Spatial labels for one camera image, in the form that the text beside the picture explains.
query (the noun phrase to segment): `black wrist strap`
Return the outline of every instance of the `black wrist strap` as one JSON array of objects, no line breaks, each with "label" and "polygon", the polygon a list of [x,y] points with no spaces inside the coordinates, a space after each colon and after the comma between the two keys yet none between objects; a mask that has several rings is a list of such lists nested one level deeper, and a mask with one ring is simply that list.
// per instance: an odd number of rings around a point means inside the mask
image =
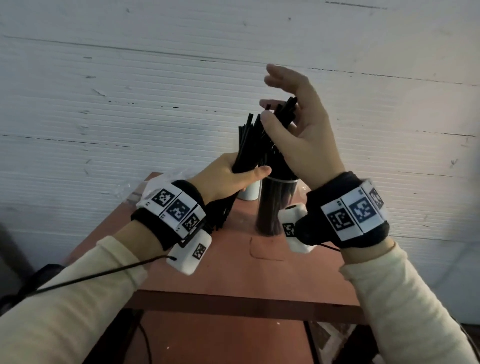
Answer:
[{"label": "black wrist strap", "polygon": [[332,242],[341,249],[366,248],[383,241],[390,230],[387,221],[363,235],[341,241],[321,209],[321,206],[340,198],[361,184],[362,180],[349,171],[341,173],[324,186],[308,192],[306,204],[308,215],[295,223],[296,237],[306,245]]},{"label": "black wrist strap", "polygon": [[[205,209],[205,203],[202,199],[202,195],[200,192],[198,192],[193,184],[184,180],[177,180],[172,182],[172,184],[193,198],[202,209]],[[145,225],[156,236],[164,251],[167,251],[175,244],[181,242],[181,237],[170,226],[145,208],[139,208],[136,210],[131,215],[131,219],[137,220]]]}]

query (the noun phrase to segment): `sleeve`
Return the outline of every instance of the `sleeve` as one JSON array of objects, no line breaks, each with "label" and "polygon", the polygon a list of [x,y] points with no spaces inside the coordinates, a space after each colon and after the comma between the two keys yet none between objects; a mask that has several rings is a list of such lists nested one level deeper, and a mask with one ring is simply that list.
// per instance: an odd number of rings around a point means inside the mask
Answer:
[{"label": "sleeve", "polygon": [[[43,287],[136,262],[109,236]],[[0,317],[0,363],[82,363],[146,276],[140,266],[23,300]]]},{"label": "sleeve", "polygon": [[377,259],[345,265],[340,272],[355,287],[387,363],[478,363],[458,323],[398,244]]}]

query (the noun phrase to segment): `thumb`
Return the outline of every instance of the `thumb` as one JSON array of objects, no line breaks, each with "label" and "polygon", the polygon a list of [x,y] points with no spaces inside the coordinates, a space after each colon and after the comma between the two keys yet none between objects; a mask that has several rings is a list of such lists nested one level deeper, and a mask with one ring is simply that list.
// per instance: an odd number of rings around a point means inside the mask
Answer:
[{"label": "thumb", "polygon": [[261,166],[254,168],[248,172],[243,173],[234,173],[233,176],[236,178],[236,185],[238,189],[241,190],[244,187],[247,187],[249,184],[257,182],[270,174],[272,169],[269,166]]},{"label": "thumb", "polygon": [[265,132],[270,139],[272,139],[272,142],[275,143],[280,153],[284,156],[287,155],[292,145],[296,143],[297,138],[285,129],[276,116],[270,111],[263,111],[260,114],[260,120],[262,121]]}]

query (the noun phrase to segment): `wrist strap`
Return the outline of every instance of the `wrist strap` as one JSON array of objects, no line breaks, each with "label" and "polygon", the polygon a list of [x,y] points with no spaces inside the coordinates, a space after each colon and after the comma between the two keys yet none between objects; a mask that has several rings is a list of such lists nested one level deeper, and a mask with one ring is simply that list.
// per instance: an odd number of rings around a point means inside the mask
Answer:
[{"label": "wrist strap", "polygon": [[343,172],[307,193],[308,215],[295,223],[297,238],[314,245],[365,248],[383,241],[390,225],[384,202],[370,180]]},{"label": "wrist strap", "polygon": [[145,225],[160,241],[164,251],[186,244],[205,218],[202,196],[191,183],[167,183],[137,204],[132,220]]}]

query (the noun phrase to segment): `table surface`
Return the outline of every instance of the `table surface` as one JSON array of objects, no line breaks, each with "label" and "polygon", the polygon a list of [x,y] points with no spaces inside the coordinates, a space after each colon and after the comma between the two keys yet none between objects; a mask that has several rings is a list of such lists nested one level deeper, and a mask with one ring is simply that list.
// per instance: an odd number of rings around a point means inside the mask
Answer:
[{"label": "table surface", "polygon": [[[152,173],[148,178],[158,175]],[[299,194],[294,202],[301,201]],[[134,206],[121,203],[72,252],[70,262],[130,221]],[[338,272],[339,252],[317,246],[292,253],[284,235],[260,236],[254,229],[257,201],[237,199],[197,270],[186,276],[163,261],[127,306],[146,310],[279,319],[364,323],[351,284]]]}]

